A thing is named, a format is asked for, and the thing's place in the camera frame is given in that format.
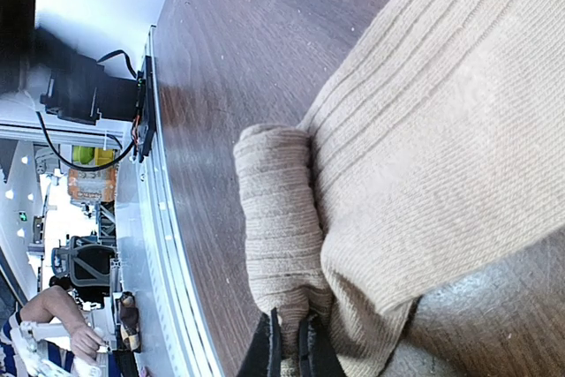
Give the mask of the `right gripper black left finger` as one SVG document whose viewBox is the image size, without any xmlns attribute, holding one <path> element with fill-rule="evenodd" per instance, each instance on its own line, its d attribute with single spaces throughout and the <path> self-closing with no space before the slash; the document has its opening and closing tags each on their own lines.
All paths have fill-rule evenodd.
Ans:
<svg viewBox="0 0 565 377">
<path fill-rule="evenodd" d="M 269 313 L 260 316 L 237 377 L 280 377 L 282 346 L 278 311 L 273 308 Z"/>
</svg>

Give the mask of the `plain beige sock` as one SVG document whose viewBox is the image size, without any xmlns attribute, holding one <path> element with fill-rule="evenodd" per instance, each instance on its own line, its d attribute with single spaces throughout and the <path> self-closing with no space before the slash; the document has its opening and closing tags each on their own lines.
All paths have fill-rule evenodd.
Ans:
<svg viewBox="0 0 565 377">
<path fill-rule="evenodd" d="M 564 0 L 389 0 L 297 126 L 234 148 L 281 376 L 317 314 L 376 376 L 413 302 L 564 224 Z"/>
</svg>

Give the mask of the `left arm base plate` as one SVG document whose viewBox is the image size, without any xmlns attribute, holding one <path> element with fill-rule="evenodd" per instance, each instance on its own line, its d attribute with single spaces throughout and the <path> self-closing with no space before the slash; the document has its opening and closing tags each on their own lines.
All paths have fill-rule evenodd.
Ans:
<svg viewBox="0 0 565 377">
<path fill-rule="evenodd" d="M 153 144 L 153 137 L 156 133 L 153 76 L 154 68 L 152 57 L 145 56 L 140 76 L 138 78 L 139 121 L 137 123 L 137 158 L 139 163 L 143 163 L 145 158 L 149 156 Z"/>
</svg>

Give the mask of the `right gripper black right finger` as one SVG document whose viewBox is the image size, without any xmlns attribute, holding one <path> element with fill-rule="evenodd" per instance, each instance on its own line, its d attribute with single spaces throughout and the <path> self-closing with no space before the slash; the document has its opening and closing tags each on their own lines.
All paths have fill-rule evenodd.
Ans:
<svg viewBox="0 0 565 377">
<path fill-rule="evenodd" d="M 302 377 L 345 376 L 328 332 L 317 314 L 309 314 L 300 322 L 298 362 Z"/>
</svg>

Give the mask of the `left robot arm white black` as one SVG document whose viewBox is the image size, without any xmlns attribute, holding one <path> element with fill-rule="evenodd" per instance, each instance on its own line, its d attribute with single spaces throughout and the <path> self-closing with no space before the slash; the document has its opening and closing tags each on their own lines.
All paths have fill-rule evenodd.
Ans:
<svg viewBox="0 0 565 377">
<path fill-rule="evenodd" d="M 139 79 L 121 49 L 93 59 L 34 23 L 35 0 L 1 0 L 1 94 L 22 92 L 45 70 L 39 103 L 47 114 L 79 124 L 103 118 L 131 122 L 139 109 Z"/>
</svg>

